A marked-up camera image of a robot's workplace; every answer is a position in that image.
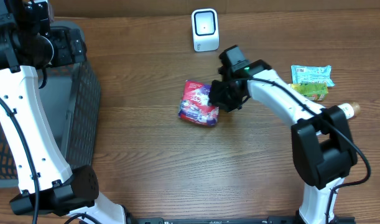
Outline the red purple snack bag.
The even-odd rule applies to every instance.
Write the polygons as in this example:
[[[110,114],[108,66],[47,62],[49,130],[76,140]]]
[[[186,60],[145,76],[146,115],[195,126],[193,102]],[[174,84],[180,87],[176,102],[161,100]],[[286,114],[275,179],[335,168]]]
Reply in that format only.
[[[204,126],[218,122],[219,107],[209,104],[211,85],[187,80],[180,102],[179,118]]]

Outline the teal snack packet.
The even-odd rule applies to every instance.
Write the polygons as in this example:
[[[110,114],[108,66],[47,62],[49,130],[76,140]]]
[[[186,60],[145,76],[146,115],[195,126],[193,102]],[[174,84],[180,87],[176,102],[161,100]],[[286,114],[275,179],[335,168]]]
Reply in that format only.
[[[299,83],[325,83],[327,87],[334,87],[331,79],[331,65],[325,67],[311,67],[304,65],[292,65],[292,82]]]

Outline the green tea drink carton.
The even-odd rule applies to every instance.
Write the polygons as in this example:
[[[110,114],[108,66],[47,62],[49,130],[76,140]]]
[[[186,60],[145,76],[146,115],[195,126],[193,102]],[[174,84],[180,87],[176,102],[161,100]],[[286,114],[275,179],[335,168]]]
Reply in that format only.
[[[291,83],[289,86],[312,101],[323,101],[328,95],[326,83]]]

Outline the white conditioner tube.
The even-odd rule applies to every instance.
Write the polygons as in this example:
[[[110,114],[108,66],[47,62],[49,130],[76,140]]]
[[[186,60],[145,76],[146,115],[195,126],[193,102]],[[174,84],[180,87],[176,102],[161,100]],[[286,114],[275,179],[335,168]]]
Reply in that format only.
[[[361,112],[360,105],[356,102],[343,103],[341,105],[338,105],[338,107],[344,112],[346,119],[351,119],[359,115]]]

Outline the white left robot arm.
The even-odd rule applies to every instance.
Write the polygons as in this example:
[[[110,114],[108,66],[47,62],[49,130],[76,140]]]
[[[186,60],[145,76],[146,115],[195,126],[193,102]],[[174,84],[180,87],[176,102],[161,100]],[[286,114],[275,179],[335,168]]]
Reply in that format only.
[[[126,209],[99,190],[93,168],[72,169],[52,134],[39,70],[87,60],[78,29],[51,25],[47,1],[0,1],[0,124],[16,164],[16,215],[67,216],[84,223],[130,223]]]

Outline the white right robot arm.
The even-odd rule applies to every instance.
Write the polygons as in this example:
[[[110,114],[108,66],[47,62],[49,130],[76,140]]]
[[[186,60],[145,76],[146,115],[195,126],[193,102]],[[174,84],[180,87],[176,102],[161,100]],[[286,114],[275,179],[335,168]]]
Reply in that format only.
[[[210,103],[230,112],[252,98],[290,127],[292,157],[305,183],[299,208],[302,223],[330,223],[337,187],[357,163],[348,125],[348,104],[325,108],[286,84],[263,60],[224,62],[214,80]]]

